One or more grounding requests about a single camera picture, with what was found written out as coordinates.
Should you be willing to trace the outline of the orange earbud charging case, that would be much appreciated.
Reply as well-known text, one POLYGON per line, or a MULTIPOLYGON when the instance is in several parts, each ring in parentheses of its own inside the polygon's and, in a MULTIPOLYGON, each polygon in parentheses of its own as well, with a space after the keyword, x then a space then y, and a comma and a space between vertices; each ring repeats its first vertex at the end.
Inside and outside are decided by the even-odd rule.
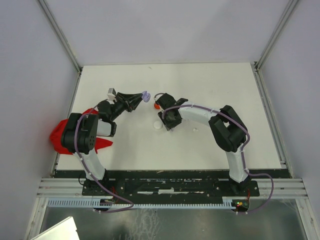
POLYGON ((159 110, 160 109, 160 106, 157 104, 157 103, 154 103, 154 108, 159 110))

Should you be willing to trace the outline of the purple earbud charging case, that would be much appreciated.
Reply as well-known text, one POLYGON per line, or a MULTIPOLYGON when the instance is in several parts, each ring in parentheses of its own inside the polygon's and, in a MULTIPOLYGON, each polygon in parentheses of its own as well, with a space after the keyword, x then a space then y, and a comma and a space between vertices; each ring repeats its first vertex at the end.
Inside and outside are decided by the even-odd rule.
POLYGON ((150 101, 150 99, 151 99, 151 94, 148 92, 148 91, 143 91, 142 93, 142 96, 141 96, 141 98, 142 98, 142 100, 145 102, 145 103, 147 103, 147 102, 149 102, 150 101))

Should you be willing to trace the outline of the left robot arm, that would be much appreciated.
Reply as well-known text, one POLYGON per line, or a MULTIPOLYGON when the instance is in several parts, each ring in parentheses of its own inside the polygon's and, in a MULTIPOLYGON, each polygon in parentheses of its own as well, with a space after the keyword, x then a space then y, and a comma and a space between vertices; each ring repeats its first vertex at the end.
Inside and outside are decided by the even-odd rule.
POLYGON ((148 102, 151 95, 147 91, 135 94, 116 92, 110 88, 107 99, 93 107, 89 113, 71 113, 67 119, 61 136, 61 145, 71 152, 81 163, 86 179, 95 181, 93 189, 99 195, 106 195, 111 183, 104 179, 106 169, 101 164, 95 146, 97 137, 113 137, 116 134, 116 118, 123 112, 131 113, 144 101, 148 102))

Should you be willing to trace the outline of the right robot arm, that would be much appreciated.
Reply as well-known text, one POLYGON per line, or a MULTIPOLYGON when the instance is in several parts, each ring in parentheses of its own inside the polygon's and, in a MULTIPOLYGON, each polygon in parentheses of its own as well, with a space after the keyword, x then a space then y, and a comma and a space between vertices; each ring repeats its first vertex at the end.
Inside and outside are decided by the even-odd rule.
POLYGON ((172 131, 183 120, 208 126, 216 144, 226 153, 229 178, 232 180, 229 183, 231 193, 240 196, 247 191, 250 177, 243 150, 250 136, 247 127, 230 105, 220 109, 209 108, 186 98, 176 100, 168 93, 158 93, 154 100, 160 109, 158 116, 167 131, 172 131))

